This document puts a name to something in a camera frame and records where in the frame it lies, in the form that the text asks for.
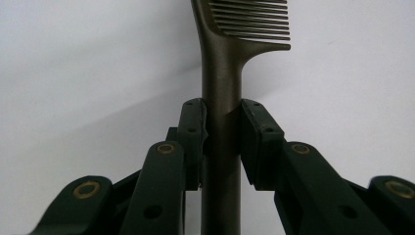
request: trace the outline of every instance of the white background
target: white background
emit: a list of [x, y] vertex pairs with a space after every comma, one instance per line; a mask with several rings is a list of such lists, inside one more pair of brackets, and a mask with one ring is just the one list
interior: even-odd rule
[[[292, 50], [248, 62], [243, 97], [346, 179], [414, 182], [414, 12], [411, 0], [292, 0]], [[0, 234], [30, 232], [78, 177], [141, 168], [200, 96], [188, 0], [1, 1]], [[273, 194], [244, 173], [242, 185], [242, 233], [283, 234]], [[199, 195], [187, 234], [200, 231]]]

